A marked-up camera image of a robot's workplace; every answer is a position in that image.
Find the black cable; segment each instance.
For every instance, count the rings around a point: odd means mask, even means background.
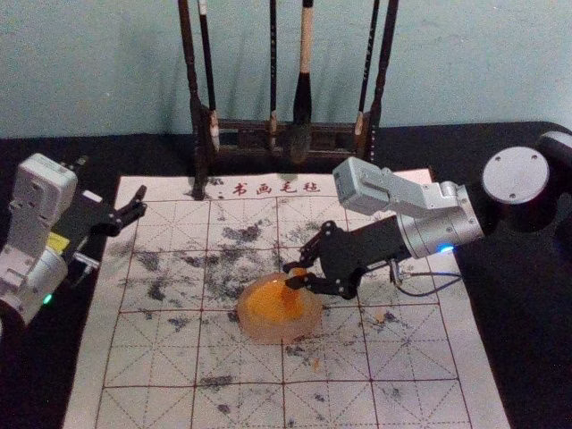
[[[447,277],[456,277],[455,280],[451,280],[450,282],[445,283],[438,288],[435,288],[433,290],[429,290],[428,292],[423,292],[423,293],[408,292],[408,291],[404,290],[403,288],[401,288],[397,283],[393,283],[399,292],[404,293],[410,297],[415,297],[415,298],[422,298],[422,297],[428,297],[429,295],[433,295],[434,293],[437,293],[443,289],[447,289],[449,286],[455,284],[456,282],[459,282],[462,278],[461,274],[457,274],[457,273],[434,273],[434,272],[430,272],[430,271],[424,272],[424,273],[408,273],[408,275],[410,275],[411,277],[420,277],[420,276],[425,276],[425,275],[442,275],[442,276],[447,276]]]

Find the calligraphy brush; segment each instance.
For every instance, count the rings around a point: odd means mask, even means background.
[[[359,107],[357,108],[355,134],[361,134],[364,126],[364,104],[366,103],[367,81],[369,79],[369,66],[372,62],[372,51],[374,50],[375,29],[377,28],[377,13],[379,11],[379,0],[374,0],[372,11],[372,21],[369,25],[369,39],[367,40],[366,65],[364,66],[364,79],[361,82],[361,95],[359,96]]]
[[[312,91],[310,88],[310,56],[312,51],[312,16],[314,0],[303,0],[300,38],[300,70],[296,96],[294,97],[294,120],[285,133],[284,153],[294,164],[306,160],[312,141]]]
[[[191,196],[194,199],[205,197],[205,184],[207,175],[206,165],[206,141],[205,129],[203,127],[202,110],[203,106],[198,96],[197,71],[195,70],[195,50],[193,47],[193,37],[190,28],[189,4],[187,0],[178,0],[179,20],[181,22],[182,50],[187,64],[187,81],[189,82],[190,93],[190,120],[193,127],[193,137],[195,140],[195,183]]]
[[[211,45],[208,37],[206,23],[206,0],[198,0],[198,13],[200,20],[200,35],[203,40],[203,56],[205,57],[206,88],[208,89],[209,131],[213,139],[214,149],[221,146],[219,140],[218,118],[216,115],[215,82],[213,80],[213,62],[211,60]]]
[[[379,69],[375,80],[374,102],[370,108],[369,124],[367,127],[367,141],[370,144],[370,160],[374,161],[375,139],[377,128],[382,115],[382,95],[385,87],[385,74],[390,64],[391,44],[393,43],[393,33],[395,31],[395,21],[399,0],[389,0],[387,13],[385,15],[385,26],[383,28],[382,50],[379,54]]]
[[[270,0],[270,149],[276,144],[276,0]]]

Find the teal wall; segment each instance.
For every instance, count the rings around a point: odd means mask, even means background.
[[[352,122],[373,0],[315,0],[316,121]],[[268,2],[210,0],[219,114],[265,119]],[[278,115],[291,118],[301,0],[278,0]],[[379,52],[386,2],[375,44]],[[195,0],[189,0],[206,101]],[[545,120],[572,128],[570,0],[402,0],[385,126]],[[174,0],[0,2],[0,137],[189,132]],[[376,61],[372,67],[371,103]]]

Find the bamboo brush handle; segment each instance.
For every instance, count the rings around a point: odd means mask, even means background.
[[[314,0],[304,0],[302,8],[302,36],[300,39],[300,73],[310,73],[313,15]]]

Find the yellow label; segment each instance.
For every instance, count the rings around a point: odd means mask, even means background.
[[[57,235],[54,232],[50,232],[50,235],[47,237],[47,246],[51,248],[54,252],[58,255],[61,255],[65,248],[68,247],[70,241],[61,235]]]

